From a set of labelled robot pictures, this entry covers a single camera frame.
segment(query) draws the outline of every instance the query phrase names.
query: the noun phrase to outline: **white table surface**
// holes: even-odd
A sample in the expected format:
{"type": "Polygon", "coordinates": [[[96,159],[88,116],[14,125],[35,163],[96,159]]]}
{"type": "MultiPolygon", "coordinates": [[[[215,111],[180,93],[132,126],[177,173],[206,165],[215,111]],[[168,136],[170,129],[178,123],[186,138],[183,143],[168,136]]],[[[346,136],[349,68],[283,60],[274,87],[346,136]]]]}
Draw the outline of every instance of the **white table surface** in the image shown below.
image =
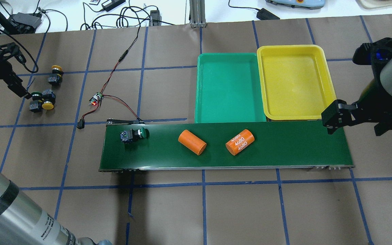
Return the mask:
{"type": "MultiPolygon", "coordinates": [[[[8,0],[13,6],[14,13],[32,13],[36,7],[36,0],[8,0]]],[[[83,0],[42,0],[40,7],[42,9],[57,9],[67,15],[69,21],[68,31],[79,30],[83,20],[83,0]]],[[[305,8],[290,8],[282,5],[273,5],[266,3],[265,0],[247,0],[246,3],[240,0],[231,0],[233,6],[251,6],[256,8],[265,8],[268,11],[279,16],[281,19],[294,19],[294,18],[317,18],[317,17],[339,17],[339,16],[355,16],[355,15],[376,15],[376,14],[392,14],[392,6],[378,8],[378,9],[365,9],[356,0],[327,0],[325,6],[318,10],[309,10],[305,8]]],[[[176,25],[188,23],[189,18],[189,0],[132,0],[131,5],[143,7],[146,5],[156,5],[160,9],[162,20],[176,25]]],[[[257,20],[256,10],[252,9],[235,9],[228,6],[227,0],[206,0],[206,19],[207,22],[235,22],[257,20]]],[[[93,9],[101,9],[100,5],[93,6],[93,9]]],[[[128,1],[108,14],[118,14],[123,6],[128,6],[128,1]]],[[[90,9],[86,8],[86,20],[92,20],[102,13],[93,13],[90,9]]],[[[64,31],[66,22],[64,17],[56,12],[50,12],[51,19],[50,32],[64,31]]],[[[117,17],[103,17],[100,23],[103,25],[115,25],[117,17]]],[[[42,24],[36,32],[45,32],[48,28],[48,19],[43,16],[42,24]]],[[[135,25],[136,20],[131,20],[130,24],[135,25]]]]}

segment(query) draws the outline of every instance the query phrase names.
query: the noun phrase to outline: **label on robot arm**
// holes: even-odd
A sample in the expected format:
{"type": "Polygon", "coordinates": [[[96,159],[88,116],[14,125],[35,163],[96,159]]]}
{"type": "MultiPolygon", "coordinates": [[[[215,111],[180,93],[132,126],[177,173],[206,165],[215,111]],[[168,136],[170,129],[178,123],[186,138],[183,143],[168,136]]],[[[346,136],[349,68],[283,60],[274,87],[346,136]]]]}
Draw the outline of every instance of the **label on robot arm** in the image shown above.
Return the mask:
{"type": "Polygon", "coordinates": [[[69,235],[68,230],[66,228],[64,228],[62,225],[60,225],[60,230],[62,233],[66,234],[66,236],[69,235]]]}
{"type": "Polygon", "coordinates": [[[31,230],[30,235],[41,245],[52,245],[57,239],[60,230],[61,225],[42,210],[42,215],[36,226],[31,230]]]}

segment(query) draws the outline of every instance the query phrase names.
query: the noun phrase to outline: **orange cylinder with text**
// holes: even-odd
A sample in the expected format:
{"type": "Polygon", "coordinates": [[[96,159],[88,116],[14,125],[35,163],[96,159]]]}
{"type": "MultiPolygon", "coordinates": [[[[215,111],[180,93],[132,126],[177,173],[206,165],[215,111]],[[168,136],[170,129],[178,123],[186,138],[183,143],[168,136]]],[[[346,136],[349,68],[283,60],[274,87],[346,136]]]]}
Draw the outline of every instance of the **orange cylinder with text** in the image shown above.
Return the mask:
{"type": "Polygon", "coordinates": [[[232,155],[237,155],[255,141],[254,135],[249,130],[243,130],[226,143],[226,148],[232,155]]]}
{"type": "Polygon", "coordinates": [[[179,135],[178,141],[198,156],[201,155],[205,147],[207,147],[207,143],[192,134],[189,130],[184,130],[179,135]]]}

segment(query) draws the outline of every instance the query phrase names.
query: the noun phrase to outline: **electrical wire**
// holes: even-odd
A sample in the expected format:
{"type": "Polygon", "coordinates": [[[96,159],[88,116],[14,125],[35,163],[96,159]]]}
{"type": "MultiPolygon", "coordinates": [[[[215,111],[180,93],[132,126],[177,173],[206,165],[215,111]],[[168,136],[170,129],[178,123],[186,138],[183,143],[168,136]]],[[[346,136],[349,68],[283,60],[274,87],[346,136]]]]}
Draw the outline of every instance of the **electrical wire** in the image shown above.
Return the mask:
{"type": "Polygon", "coordinates": [[[33,12],[33,14],[35,14],[35,13],[36,13],[36,11],[37,11],[37,9],[39,8],[39,3],[40,3],[40,0],[38,0],[38,1],[37,1],[36,9],[34,9],[34,12],[33,12]]]}
{"type": "Polygon", "coordinates": [[[51,27],[51,19],[49,18],[48,14],[46,14],[44,11],[41,12],[41,13],[43,13],[46,16],[46,18],[48,18],[48,22],[49,22],[48,23],[48,29],[46,29],[46,31],[45,31],[45,34],[46,34],[46,33],[49,32],[49,28],[51,27]]]}
{"type": "Polygon", "coordinates": [[[83,2],[84,23],[81,25],[80,30],[83,28],[84,25],[86,26],[86,30],[88,30],[88,29],[91,28],[91,26],[89,26],[89,25],[87,24],[87,21],[86,21],[86,6],[89,7],[90,10],[92,10],[92,11],[95,12],[95,13],[100,13],[100,12],[104,11],[104,8],[102,8],[102,9],[96,11],[96,10],[92,9],[92,7],[90,7],[87,3],[84,3],[84,2],[83,2]]]}
{"type": "Polygon", "coordinates": [[[252,7],[237,7],[237,6],[231,6],[231,0],[228,0],[228,6],[230,6],[231,8],[238,8],[238,9],[255,9],[255,10],[257,10],[257,11],[260,11],[260,9],[252,8],[252,7]]]}
{"type": "Polygon", "coordinates": [[[33,78],[33,80],[31,81],[31,83],[25,88],[25,90],[28,91],[28,89],[30,88],[30,86],[33,85],[33,82],[34,82],[35,79],[36,79],[36,78],[33,78]]]}
{"type": "Polygon", "coordinates": [[[69,22],[67,21],[67,16],[64,13],[62,13],[58,10],[55,10],[55,9],[40,9],[40,7],[38,9],[41,13],[44,13],[44,14],[46,14],[45,13],[46,11],[55,11],[55,12],[62,14],[64,16],[64,18],[66,19],[66,29],[64,31],[67,31],[67,28],[69,27],[69,22]]]}
{"type": "MultiPolygon", "coordinates": [[[[149,8],[149,7],[155,7],[157,10],[158,10],[158,7],[157,6],[155,6],[155,5],[149,5],[149,6],[146,6],[146,7],[144,7],[144,8],[140,8],[140,7],[138,7],[138,6],[131,6],[130,5],[131,3],[129,3],[129,6],[125,6],[125,7],[123,7],[122,9],[121,9],[121,11],[120,11],[120,14],[103,14],[103,15],[100,15],[100,16],[97,16],[93,21],[92,21],[92,23],[89,25],[89,24],[87,24],[87,22],[86,22],[86,20],[85,20],[85,6],[83,5],[83,8],[84,8],[84,23],[81,25],[81,27],[80,27],[80,30],[82,30],[83,28],[85,29],[85,30],[89,30],[89,29],[91,29],[91,28],[95,28],[95,29],[97,29],[97,27],[98,26],[102,26],[102,27],[105,27],[106,25],[102,25],[101,23],[99,23],[99,19],[101,19],[101,18],[103,18],[103,17],[105,17],[105,16],[117,16],[118,18],[116,19],[116,23],[115,23],[115,27],[113,26],[107,26],[107,27],[111,27],[111,28],[126,28],[126,27],[136,27],[136,26],[139,26],[141,23],[143,23],[143,22],[145,22],[146,20],[150,20],[150,14],[146,11],[146,9],[147,8],[149,8]],[[136,15],[136,17],[134,17],[134,16],[128,16],[128,15],[126,15],[126,12],[127,11],[131,11],[132,13],[134,13],[135,15],[136,15]],[[138,14],[137,13],[139,13],[139,12],[144,12],[146,15],[147,15],[147,17],[146,18],[141,18],[140,16],[138,16],[138,14]],[[138,21],[138,24],[136,24],[136,25],[129,25],[129,21],[128,21],[128,19],[135,19],[135,20],[137,20],[138,21]]],[[[165,24],[168,24],[168,25],[174,25],[174,24],[172,24],[172,23],[168,23],[168,22],[165,22],[165,21],[161,21],[161,20],[156,20],[156,22],[159,22],[159,23],[165,23],[165,24]]]]}
{"type": "MultiPolygon", "coordinates": [[[[142,121],[142,120],[139,118],[139,116],[137,116],[137,114],[129,107],[129,105],[128,105],[123,99],[120,99],[120,98],[117,97],[117,96],[106,95],[106,94],[104,94],[104,90],[105,90],[105,88],[107,87],[107,85],[109,84],[110,79],[111,79],[111,77],[113,76],[114,72],[116,71],[116,68],[118,67],[118,65],[123,61],[123,59],[124,59],[124,58],[126,57],[126,55],[129,53],[129,51],[131,50],[131,48],[132,48],[132,47],[134,46],[134,44],[137,42],[138,35],[139,35],[139,33],[140,33],[140,28],[142,27],[142,23],[143,23],[144,21],[146,21],[146,20],[149,20],[149,19],[151,18],[150,14],[149,14],[148,12],[146,12],[146,8],[148,8],[148,7],[150,7],[150,6],[147,6],[147,7],[145,7],[145,8],[140,8],[140,7],[136,7],[136,6],[124,7],[124,8],[121,9],[120,14],[103,14],[103,15],[101,15],[101,16],[96,17],[96,18],[92,21],[92,24],[91,24],[91,25],[88,25],[88,24],[86,23],[86,21],[85,21],[85,6],[84,6],[84,4],[83,4],[83,8],[84,8],[84,23],[81,25],[81,28],[80,28],[80,29],[82,29],[83,27],[85,27],[86,29],[90,29],[90,28],[92,28],[92,27],[93,27],[93,28],[97,28],[98,25],[99,25],[101,28],[103,28],[103,25],[101,25],[97,20],[98,20],[99,18],[101,18],[101,17],[104,17],[104,16],[118,16],[118,19],[116,20],[116,27],[125,27],[124,21],[126,22],[126,27],[129,27],[129,23],[128,23],[127,18],[131,18],[131,19],[136,19],[136,20],[137,20],[138,25],[135,25],[135,26],[138,26],[138,28],[137,28],[137,34],[136,34],[134,40],[133,40],[132,43],[129,45],[129,47],[123,52],[123,54],[121,55],[121,57],[118,59],[118,61],[117,61],[116,64],[114,65],[113,70],[110,72],[110,75],[109,75],[108,79],[105,81],[104,85],[102,86],[101,92],[100,92],[100,93],[101,93],[104,97],[108,97],[108,98],[110,98],[110,99],[114,99],[115,101],[118,101],[119,103],[123,104],[126,108],[128,108],[128,110],[131,111],[131,113],[137,118],[138,121],[142,121]],[[136,17],[130,17],[130,16],[125,15],[126,11],[131,11],[132,13],[135,14],[136,17]],[[145,13],[146,15],[148,15],[148,16],[147,16],[146,18],[140,18],[140,16],[138,15],[139,12],[144,12],[144,13],[145,13]]],[[[91,113],[96,112],[96,111],[101,107],[101,105],[102,105],[102,99],[98,102],[98,104],[96,104],[96,107],[95,107],[93,110],[90,110],[89,112],[84,113],[84,114],[81,116],[80,123],[84,124],[84,118],[85,118],[85,116],[87,116],[87,115],[89,115],[89,114],[91,114],[91,113]]]]}
{"type": "Polygon", "coordinates": [[[122,99],[120,99],[119,97],[117,97],[117,96],[111,96],[111,95],[103,95],[103,96],[104,96],[104,97],[110,97],[110,98],[114,99],[115,101],[118,101],[118,102],[122,103],[126,108],[128,108],[128,110],[131,111],[131,113],[135,116],[135,118],[137,118],[137,120],[141,121],[141,119],[140,119],[140,118],[137,116],[137,114],[131,109],[131,107],[129,107],[129,105],[128,105],[125,101],[123,101],[122,99]]]}
{"type": "Polygon", "coordinates": [[[10,17],[11,14],[7,11],[7,9],[4,7],[4,5],[2,4],[1,0],[0,0],[0,5],[3,7],[3,9],[7,12],[8,16],[10,17]]]}
{"type": "Polygon", "coordinates": [[[25,64],[22,64],[23,67],[30,73],[37,73],[39,71],[39,66],[37,65],[37,62],[34,60],[33,56],[30,54],[30,52],[18,40],[16,40],[12,35],[8,34],[6,31],[3,31],[1,29],[0,29],[0,32],[6,34],[13,41],[15,41],[23,50],[25,50],[25,52],[28,54],[28,56],[30,56],[30,59],[34,62],[34,67],[36,68],[36,70],[31,71],[30,69],[28,69],[28,67],[25,64]]]}

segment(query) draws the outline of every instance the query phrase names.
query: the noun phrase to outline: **green conveyor belt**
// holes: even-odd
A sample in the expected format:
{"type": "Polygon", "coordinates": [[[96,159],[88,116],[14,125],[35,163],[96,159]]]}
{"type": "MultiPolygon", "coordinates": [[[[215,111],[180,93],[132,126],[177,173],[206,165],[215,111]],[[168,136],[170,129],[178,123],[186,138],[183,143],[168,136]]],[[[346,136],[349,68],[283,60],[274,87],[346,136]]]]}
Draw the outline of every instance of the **green conveyor belt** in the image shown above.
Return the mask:
{"type": "Polygon", "coordinates": [[[107,125],[101,172],[125,169],[353,167],[344,130],[328,135],[321,121],[232,122],[216,124],[107,125]],[[120,132],[144,127],[149,138],[132,144],[120,141],[120,132]],[[178,142],[189,130],[207,143],[196,155],[178,142]],[[238,155],[225,143],[248,129],[255,136],[238,155]]]}

